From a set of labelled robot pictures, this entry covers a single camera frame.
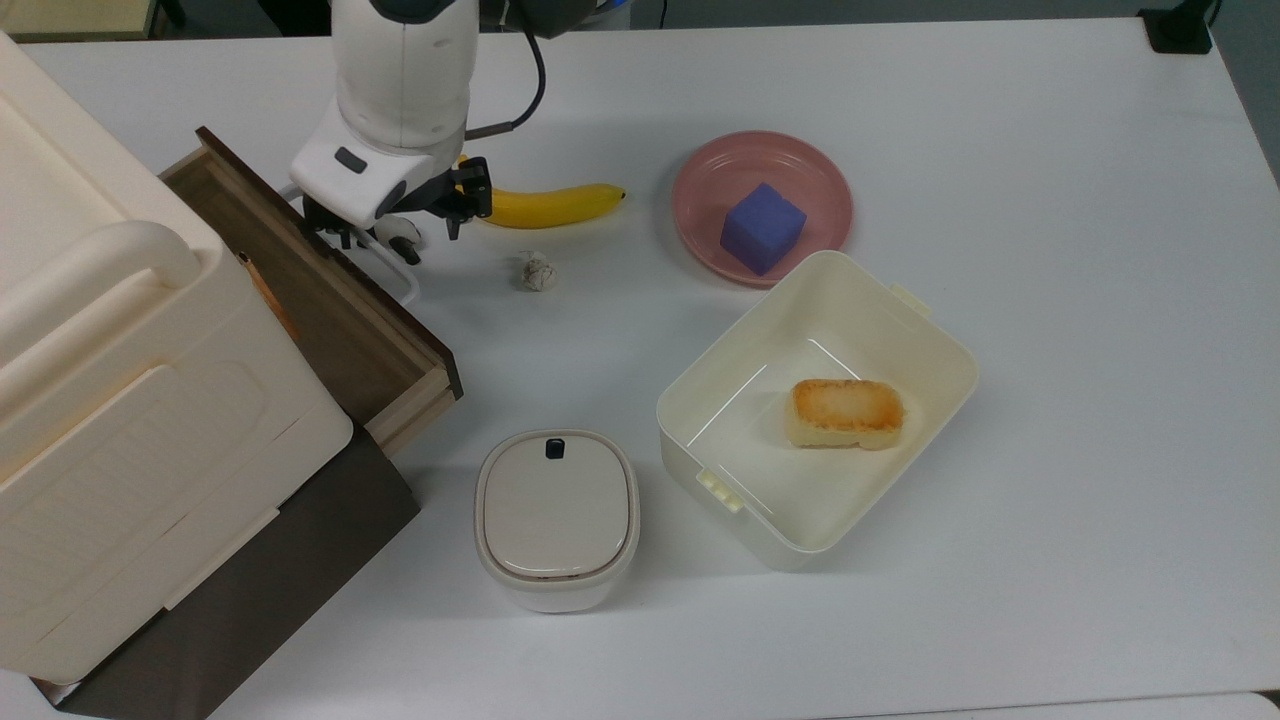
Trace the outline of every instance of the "wooden drawer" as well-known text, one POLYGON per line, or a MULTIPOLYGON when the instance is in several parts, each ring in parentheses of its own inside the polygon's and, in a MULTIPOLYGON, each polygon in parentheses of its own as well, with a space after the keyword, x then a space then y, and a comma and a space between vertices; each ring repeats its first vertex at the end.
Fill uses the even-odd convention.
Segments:
POLYGON ((196 135, 200 150, 160 179, 252 263, 324 386, 396 452, 462 397, 453 354, 212 132, 196 135))

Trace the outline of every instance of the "storage box handle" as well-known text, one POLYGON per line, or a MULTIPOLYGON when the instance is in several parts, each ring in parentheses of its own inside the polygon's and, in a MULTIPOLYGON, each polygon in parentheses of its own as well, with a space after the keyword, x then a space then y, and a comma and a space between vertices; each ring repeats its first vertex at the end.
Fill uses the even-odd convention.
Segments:
POLYGON ((716 496, 716 500, 721 501, 724 507, 728 507, 730 512, 737 515, 737 511, 742 509, 742 498, 739 497, 736 492, 728 489, 724 480, 719 479, 716 473, 703 468, 703 470, 698 473, 698 484, 703 486, 707 488, 707 492, 716 496))
POLYGON ((147 220, 102 225, 4 293, 0 366, 26 352, 129 275, 151 269, 179 288, 200 277, 200 260, 172 229, 147 220))

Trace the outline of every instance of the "container lid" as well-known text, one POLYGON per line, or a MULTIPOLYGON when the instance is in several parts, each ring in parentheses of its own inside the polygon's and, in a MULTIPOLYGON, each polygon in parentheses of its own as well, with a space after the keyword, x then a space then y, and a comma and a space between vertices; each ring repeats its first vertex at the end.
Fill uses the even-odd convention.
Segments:
POLYGON ((631 479, 593 433, 536 432, 494 451, 481 473, 483 539, 494 562, 529 579, 595 573, 622 551, 631 479))

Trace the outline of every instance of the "toast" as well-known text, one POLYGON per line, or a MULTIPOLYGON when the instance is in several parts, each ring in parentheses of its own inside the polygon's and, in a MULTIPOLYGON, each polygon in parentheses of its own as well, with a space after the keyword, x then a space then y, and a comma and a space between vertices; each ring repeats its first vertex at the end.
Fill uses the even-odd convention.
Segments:
POLYGON ((874 380, 800 380, 787 398, 787 439, 797 447, 882 450, 902 432, 902 398, 874 380))

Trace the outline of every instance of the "black button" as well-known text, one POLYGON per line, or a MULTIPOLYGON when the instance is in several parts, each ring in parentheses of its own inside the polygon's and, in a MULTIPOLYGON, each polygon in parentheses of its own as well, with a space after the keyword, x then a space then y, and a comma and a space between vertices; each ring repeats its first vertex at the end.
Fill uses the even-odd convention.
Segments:
POLYGON ((338 151, 333 154, 333 159, 342 163, 342 167, 356 173, 357 176, 365 172, 365 168, 369 167, 369 163, 364 161, 358 155, 346 147, 339 147, 338 151))

